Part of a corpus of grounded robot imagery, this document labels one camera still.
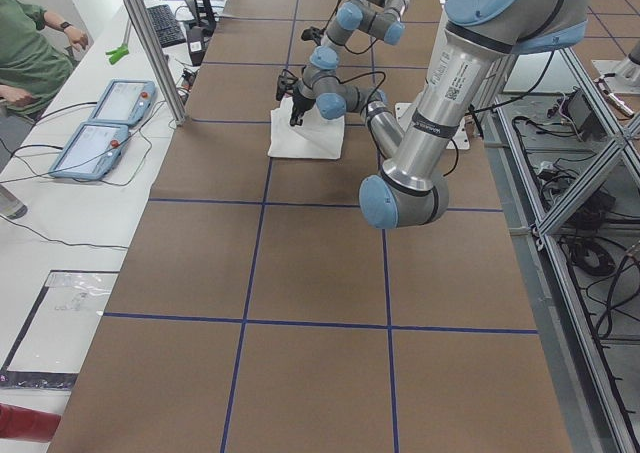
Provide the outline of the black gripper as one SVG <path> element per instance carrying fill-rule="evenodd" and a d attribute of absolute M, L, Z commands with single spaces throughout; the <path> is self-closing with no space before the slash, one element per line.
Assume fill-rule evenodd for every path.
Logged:
<path fill-rule="evenodd" d="M 309 26 L 301 33 L 301 40 L 305 42 L 312 41 L 316 46 L 327 46 L 328 40 L 325 37 L 326 28 Z"/>
<path fill-rule="evenodd" d="M 282 70 L 277 78 L 276 100 L 281 101 L 286 95 L 293 99 L 289 125 L 301 126 L 304 114 L 313 107 L 313 92 L 291 71 Z"/>

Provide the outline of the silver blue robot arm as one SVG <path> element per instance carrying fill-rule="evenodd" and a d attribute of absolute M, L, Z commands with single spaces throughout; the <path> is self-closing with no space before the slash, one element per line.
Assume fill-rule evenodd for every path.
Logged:
<path fill-rule="evenodd" d="M 448 188 L 437 165 L 492 64 L 507 55 L 552 52 L 579 43 L 588 0 L 445 0 L 422 92 L 402 126 L 379 89 L 349 86 L 337 76 L 340 50 L 355 31 L 394 45 L 410 0 L 347 0 L 331 22 L 311 32 L 316 46 L 300 76 L 280 74 L 276 94 L 293 100 L 290 124 L 317 109 L 327 120 L 361 116 L 384 161 L 359 189 L 367 222 L 379 229 L 439 219 Z"/>
<path fill-rule="evenodd" d="M 301 34 L 303 41 L 334 50 L 347 47 L 355 31 L 361 31 L 375 41 L 396 45 L 405 31 L 402 16 L 410 0 L 346 0 L 334 8 L 323 28 L 309 27 Z"/>

